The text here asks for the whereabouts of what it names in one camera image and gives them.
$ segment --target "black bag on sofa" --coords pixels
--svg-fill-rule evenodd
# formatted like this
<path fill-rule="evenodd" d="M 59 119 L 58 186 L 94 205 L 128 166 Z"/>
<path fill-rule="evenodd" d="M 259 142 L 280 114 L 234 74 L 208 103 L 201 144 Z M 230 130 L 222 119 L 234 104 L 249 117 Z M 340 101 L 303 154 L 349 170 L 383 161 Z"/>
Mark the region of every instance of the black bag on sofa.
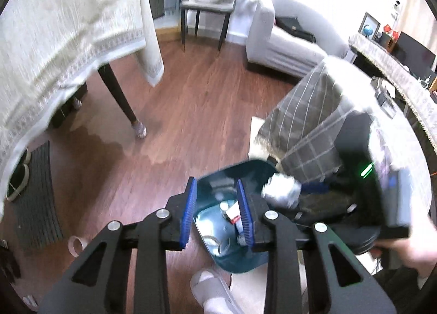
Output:
<path fill-rule="evenodd" d="M 297 17 L 276 17 L 276 26 L 285 30 L 294 37 L 307 40 L 310 43 L 316 43 L 314 34 L 302 29 Z"/>

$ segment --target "tape roll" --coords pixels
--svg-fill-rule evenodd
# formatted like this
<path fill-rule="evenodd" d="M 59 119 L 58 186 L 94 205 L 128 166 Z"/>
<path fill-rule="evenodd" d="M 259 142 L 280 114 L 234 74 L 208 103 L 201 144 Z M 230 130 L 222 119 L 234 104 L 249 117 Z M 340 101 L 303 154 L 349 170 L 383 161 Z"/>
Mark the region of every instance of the tape roll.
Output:
<path fill-rule="evenodd" d="M 73 257 L 78 257 L 78 256 L 79 256 L 79 254 L 76 252 L 76 250 L 75 250 L 75 248 L 74 248 L 74 242 L 75 242 L 76 240 L 78 240 L 78 241 L 80 242 L 80 244 L 82 245 L 82 251 L 85 250 L 85 248 L 86 248 L 87 245 L 88 245 L 88 241 L 86 241 L 85 239 L 82 239 L 82 238 L 77 237 L 77 236 L 74 236 L 74 235 L 71 236 L 71 237 L 68 239 L 68 251 L 71 253 L 71 255 L 72 255 Z"/>

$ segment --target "black monitor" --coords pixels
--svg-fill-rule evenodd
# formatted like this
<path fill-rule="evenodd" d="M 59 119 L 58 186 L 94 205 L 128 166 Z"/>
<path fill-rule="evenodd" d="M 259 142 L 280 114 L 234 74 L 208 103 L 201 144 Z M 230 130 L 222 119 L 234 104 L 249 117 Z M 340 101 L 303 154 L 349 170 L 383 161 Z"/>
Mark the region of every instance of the black monitor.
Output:
<path fill-rule="evenodd" d="M 407 65 L 410 73 L 416 78 L 426 79 L 434 63 L 436 55 L 411 36 L 401 33 L 393 49 L 392 55 Z"/>

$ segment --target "sofa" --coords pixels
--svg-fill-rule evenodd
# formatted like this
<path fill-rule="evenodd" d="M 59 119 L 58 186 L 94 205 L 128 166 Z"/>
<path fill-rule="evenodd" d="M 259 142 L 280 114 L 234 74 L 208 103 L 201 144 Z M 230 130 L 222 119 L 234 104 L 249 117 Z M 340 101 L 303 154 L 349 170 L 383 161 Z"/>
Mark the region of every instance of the sofa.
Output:
<path fill-rule="evenodd" d="M 276 16 L 297 17 L 316 43 L 294 37 L 275 23 Z M 303 78 L 328 55 L 344 58 L 348 43 L 320 13 L 295 0 L 258 0 L 246 40 L 248 62 Z"/>

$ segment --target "green light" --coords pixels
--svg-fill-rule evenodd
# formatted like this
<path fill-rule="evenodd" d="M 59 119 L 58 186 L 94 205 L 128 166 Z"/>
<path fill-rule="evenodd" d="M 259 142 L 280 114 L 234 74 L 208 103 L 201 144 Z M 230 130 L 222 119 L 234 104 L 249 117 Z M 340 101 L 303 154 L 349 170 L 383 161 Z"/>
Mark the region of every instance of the green light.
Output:
<path fill-rule="evenodd" d="M 363 172 L 361 172 L 361 177 L 365 177 L 369 174 L 369 172 L 372 170 L 372 163 L 368 164 L 367 167 L 364 169 Z"/>

